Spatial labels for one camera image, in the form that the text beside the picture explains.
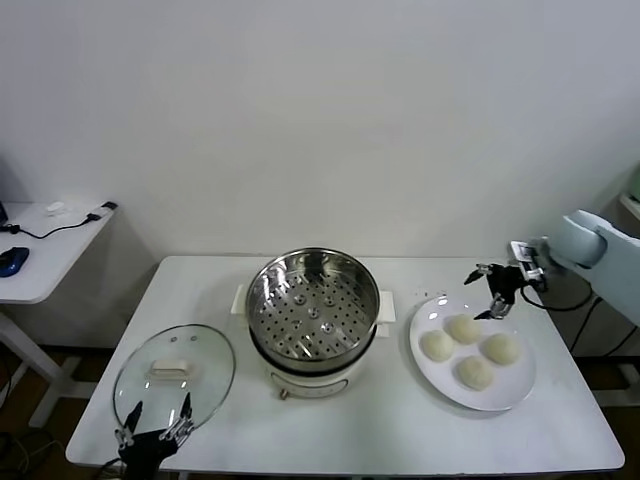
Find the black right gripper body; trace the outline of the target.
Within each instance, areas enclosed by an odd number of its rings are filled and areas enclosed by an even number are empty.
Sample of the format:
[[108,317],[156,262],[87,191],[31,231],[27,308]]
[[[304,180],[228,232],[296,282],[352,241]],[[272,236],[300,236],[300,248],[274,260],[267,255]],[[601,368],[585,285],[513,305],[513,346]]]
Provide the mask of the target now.
[[512,265],[491,264],[487,282],[493,297],[502,300],[514,300],[516,292],[525,286],[520,268]]

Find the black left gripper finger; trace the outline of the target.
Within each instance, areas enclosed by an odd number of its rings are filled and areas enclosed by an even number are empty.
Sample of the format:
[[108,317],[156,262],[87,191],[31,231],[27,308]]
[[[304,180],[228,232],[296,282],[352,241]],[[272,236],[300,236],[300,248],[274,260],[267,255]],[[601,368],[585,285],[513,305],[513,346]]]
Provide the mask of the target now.
[[187,393],[178,415],[170,418],[168,428],[160,435],[161,440],[186,440],[194,430],[191,394]]
[[143,410],[143,402],[139,401],[127,415],[124,425],[115,430],[115,437],[120,446],[133,444],[133,434],[139,422]]

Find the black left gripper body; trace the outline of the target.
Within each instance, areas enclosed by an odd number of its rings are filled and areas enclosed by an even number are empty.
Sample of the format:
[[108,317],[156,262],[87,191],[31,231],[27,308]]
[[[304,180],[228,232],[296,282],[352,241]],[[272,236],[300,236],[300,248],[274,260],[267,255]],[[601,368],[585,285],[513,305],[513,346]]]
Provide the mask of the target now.
[[124,480],[153,480],[161,463],[178,452],[175,439],[162,440],[160,436],[160,430],[134,435],[131,445],[118,449],[125,465]]

